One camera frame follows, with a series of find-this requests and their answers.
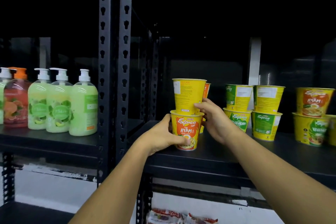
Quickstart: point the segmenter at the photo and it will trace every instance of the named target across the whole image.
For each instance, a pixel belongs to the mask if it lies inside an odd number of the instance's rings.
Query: instant noodle cup
[[[276,114],[284,89],[283,86],[254,85],[254,111]]]
[[[274,141],[282,113],[263,113],[252,110],[252,133],[260,140]]]
[[[330,118],[328,143],[336,146],[336,115],[327,115],[327,117]]]
[[[247,111],[253,86],[226,85],[226,108],[231,111]]]
[[[322,117],[326,114],[335,89],[297,88],[296,111],[303,116]]]
[[[208,97],[210,85],[211,85],[211,83],[205,83],[204,92],[203,92],[203,98],[207,98]],[[203,131],[204,131],[204,126],[201,126],[201,130],[200,130],[199,133],[202,134]]]
[[[200,133],[201,121],[204,115],[200,112],[197,115],[182,115],[176,110],[170,111],[173,134],[190,139],[191,145],[176,145],[176,148],[184,151],[192,151],[197,148],[198,135]]]
[[[194,103],[201,103],[205,82],[203,79],[173,79],[175,107],[178,114],[199,114]]]
[[[247,124],[249,123],[252,111],[237,112],[226,108],[223,108],[223,111],[238,128],[246,133]]]
[[[309,117],[293,112],[296,141],[312,146],[321,146],[330,117]]]

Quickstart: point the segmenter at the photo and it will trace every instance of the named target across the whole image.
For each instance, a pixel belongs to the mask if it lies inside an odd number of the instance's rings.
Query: hand soap bottle
[[[62,68],[50,68],[58,70],[56,80],[48,86],[47,90],[47,131],[60,133],[69,131],[71,119],[70,91],[72,84],[68,82],[67,70]]]
[[[28,128],[39,130],[46,128],[47,122],[47,90],[50,84],[49,69],[35,68],[40,71],[37,81],[28,89]]]
[[[3,124],[3,106],[4,106],[4,96],[3,90],[7,84],[12,79],[12,74],[9,68],[0,67],[0,124]]]
[[[24,128],[28,126],[28,88],[26,69],[9,67],[16,70],[14,79],[7,82],[4,89],[5,128]]]
[[[81,69],[79,82],[71,88],[70,101],[70,135],[87,136],[95,133],[98,122],[98,91],[90,83],[89,70]]]

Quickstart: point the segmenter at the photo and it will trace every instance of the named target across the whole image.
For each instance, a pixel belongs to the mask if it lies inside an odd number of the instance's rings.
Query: white wall
[[[26,166],[15,172],[15,200],[31,205],[75,213],[95,191],[96,183],[64,176],[49,168]],[[153,193],[152,206],[218,218],[220,224],[282,224],[272,210],[223,204],[187,197]],[[135,224],[135,207],[130,224]]]

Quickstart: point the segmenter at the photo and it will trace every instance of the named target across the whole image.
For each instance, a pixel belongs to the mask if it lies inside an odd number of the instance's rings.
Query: shelf board
[[[128,120],[128,135],[139,129],[143,120]],[[12,152],[28,158],[52,158],[75,163],[96,165],[98,133],[71,136],[28,128],[5,129],[0,125],[0,152]]]
[[[153,127],[146,123],[130,140]],[[325,186],[336,189],[336,147],[321,148],[297,143],[292,134],[277,133],[274,142],[258,143]],[[145,172],[154,177],[223,187],[255,188],[228,148],[217,143],[204,129],[197,149],[181,151],[171,146],[149,157]]]
[[[1,224],[67,224],[73,215],[19,202],[10,202],[0,207]]]

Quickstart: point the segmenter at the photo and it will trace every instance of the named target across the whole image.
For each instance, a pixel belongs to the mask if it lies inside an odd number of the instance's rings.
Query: red soap bottle
[[[4,88],[5,128],[24,128],[28,126],[28,88],[26,68],[9,67],[16,70],[14,79],[7,82]]]

